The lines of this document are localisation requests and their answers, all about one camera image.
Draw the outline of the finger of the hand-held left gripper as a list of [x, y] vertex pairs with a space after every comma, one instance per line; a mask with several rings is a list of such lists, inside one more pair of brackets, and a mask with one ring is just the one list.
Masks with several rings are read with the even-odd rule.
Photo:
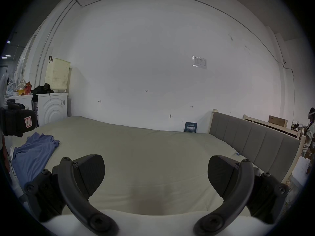
[[36, 128], [37, 115], [15, 101], [7, 101], [0, 110], [1, 132], [4, 136], [22, 137]]

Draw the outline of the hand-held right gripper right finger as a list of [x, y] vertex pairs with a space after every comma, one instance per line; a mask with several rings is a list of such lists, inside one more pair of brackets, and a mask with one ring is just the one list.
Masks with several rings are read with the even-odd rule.
[[208, 163], [208, 179], [223, 199], [216, 210], [200, 218], [193, 228], [195, 235], [217, 235], [247, 207], [251, 217], [274, 224], [282, 212], [289, 187], [269, 172], [260, 174], [249, 159], [237, 162], [214, 155]]

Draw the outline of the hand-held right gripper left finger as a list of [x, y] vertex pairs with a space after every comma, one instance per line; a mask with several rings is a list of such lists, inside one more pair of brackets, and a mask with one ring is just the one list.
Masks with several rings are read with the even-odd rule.
[[48, 222], [61, 215], [67, 206], [94, 234], [116, 236], [119, 231], [116, 222], [89, 203], [104, 176], [101, 155], [90, 154], [74, 161], [63, 157], [51, 172], [44, 168], [24, 185], [30, 211], [39, 222]]

